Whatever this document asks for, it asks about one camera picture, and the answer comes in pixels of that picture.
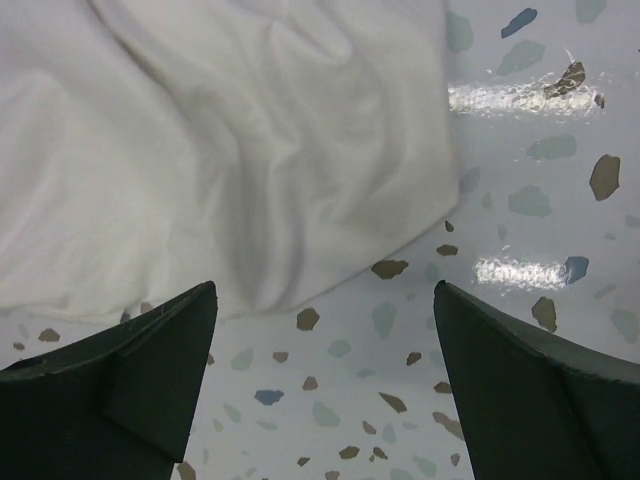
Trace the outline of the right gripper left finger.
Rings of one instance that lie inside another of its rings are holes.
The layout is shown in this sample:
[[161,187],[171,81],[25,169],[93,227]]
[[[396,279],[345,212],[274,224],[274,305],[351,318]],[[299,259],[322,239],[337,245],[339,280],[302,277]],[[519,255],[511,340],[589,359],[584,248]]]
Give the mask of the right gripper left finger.
[[205,282],[2,369],[2,478],[170,478],[184,460],[217,311]]

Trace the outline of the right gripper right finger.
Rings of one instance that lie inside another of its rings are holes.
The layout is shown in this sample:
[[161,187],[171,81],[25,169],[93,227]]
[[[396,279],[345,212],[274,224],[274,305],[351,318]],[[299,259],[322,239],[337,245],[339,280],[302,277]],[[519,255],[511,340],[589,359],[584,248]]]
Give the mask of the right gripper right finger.
[[434,317],[477,479],[639,476],[639,366],[439,282]]

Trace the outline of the white printed t shirt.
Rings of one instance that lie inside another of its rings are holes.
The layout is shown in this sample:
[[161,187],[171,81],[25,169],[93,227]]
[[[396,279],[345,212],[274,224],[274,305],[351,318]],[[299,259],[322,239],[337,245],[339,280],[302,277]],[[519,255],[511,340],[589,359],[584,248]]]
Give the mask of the white printed t shirt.
[[456,205],[440,1],[5,1],[1,306],[300,305]]

